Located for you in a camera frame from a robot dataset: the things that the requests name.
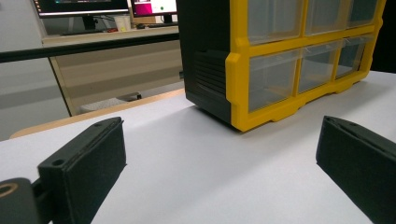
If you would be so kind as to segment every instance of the desk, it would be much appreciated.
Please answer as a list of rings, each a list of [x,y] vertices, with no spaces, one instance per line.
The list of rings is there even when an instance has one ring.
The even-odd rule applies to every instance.
[[[125,48],[103,49],[50,57],[70,115],[78,108],[137,91],[149,90],[180,81],[182,71],[178,40],[149,40],[151,37],[176,35],[178,28],[163,27],[128,32],[55,36],[43,39],[43,46],[90,45],[108,41],[143,41]]]
[[[293,116],[240,133],[183,94],[0,142],[0,179],[36,166],[98,120],[121,116],[127,163],[93,223],[371,223],[316,165],[324,115],[396,141],[396,75],[371,72]]]

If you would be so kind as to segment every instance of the wooden desk edge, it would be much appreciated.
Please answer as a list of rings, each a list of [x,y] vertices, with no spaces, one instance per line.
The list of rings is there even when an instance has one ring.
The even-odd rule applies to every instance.
[[[112,106],[109,108],[92,111],[90,113],[77,115],[77,116],[74,116],[71,118],[55,120],[53,122],[44,123],[44,124],[36,125],[36,126],[30,127],[30,128],[22,129],[20,131],[17,131],[16,133],[12,134],[9,138],[12,139],[12,138],[17,138],[17,137],[22,137],[22,136],[25,136],[28,134],[32,134],[32,133],[43,132],[43,131],[61,127],[61,126],[67,125],[67,124],[76,123],[76,122],[79,122],[79,121],[82,121],[85,119],[92,119],[92,118],[96,118],[96,117],[103,116],[106,114],[111,114],[111,113],[114,113],[117,111],[133,108],[133,107],[140,106],[140,105],[146,105],[146,104],[160,101],[160,100],[163,100],[166,98],[171,98],[171,97],[180,95],[182,93],[184,93],[184,89],[180,89],[180,90],[176,90],[176,91],[169,91],[169,92],[162,93],[159,95],[150,96],[148,98],[143,98],[141,100],[132,101],[132,102],[129,102],[129,103],[126,103],[123,105],[115,105],[115,106]]]

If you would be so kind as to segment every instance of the black plastic part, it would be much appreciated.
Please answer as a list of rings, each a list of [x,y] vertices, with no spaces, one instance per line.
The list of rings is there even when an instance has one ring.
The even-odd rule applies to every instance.
[[[163,15],[163,23],[173,23],[172,15]]]
[[[374,223],[396,223],[396,144],[343,119],[325,117],[317,162]]]
[[[177,20],[187,99],[231,123],[225,92],[230,1],[177,0]]]
[[[70,46],[6,51],[0,52],[0,63],[12,63],[17,61],[48,58],[75,53],[85,53],[104,49],[119,49],[130,46],[153,44],[173,40],[178,40],[178,34],[141,36],[125,39],[107,40],[95,43],[76,44]]]
[[[28,179],[14,178],[0,182],[0,223],[44,223],[37,211],[35,195]]]
[[[41,221],[43,223],[49,223],[54,214],[53,194],[50,191],[44,191],[40,179],[37,179],[37,181],[32,184],[32,189],[35,195],[37,212],[40,215]]]
[[[53,223],[91,223],[126,165],[120,118],[93,124],[38,165]]]
[[[375,43],[371,70],[396,73],[396,1],[388,0],[382,19],[384,21]]]

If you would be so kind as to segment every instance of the monitor stand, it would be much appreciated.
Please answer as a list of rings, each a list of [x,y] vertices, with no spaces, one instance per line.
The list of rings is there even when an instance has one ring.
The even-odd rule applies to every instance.
[[[86,34],[94,34],[94,33],[102,33],[103,30],[96,29],[96,23],[98,22],[93,16],[83,16],[82,21],[84,22],[83,31],[68,31],[63,33],[62,35],[86,35]]]
[[[173,23],[172,15],[163,15],[163,23]]]

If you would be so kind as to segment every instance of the office background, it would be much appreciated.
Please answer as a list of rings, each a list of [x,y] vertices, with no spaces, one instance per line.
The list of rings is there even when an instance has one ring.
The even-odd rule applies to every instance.
[[[372,67],[376,71],[396,72],[395,5],[394,1],[388,1],[385,8],[385,22]],[[0,1],[0,20],[0,52],[42,48],[42,25],[31,0]],[[45,21],[52,33],[63,30],[56,26],[59,23],[66,21]],[[47,59],[0,63],[0,141],[20,129],[67,117],[64,100]]]

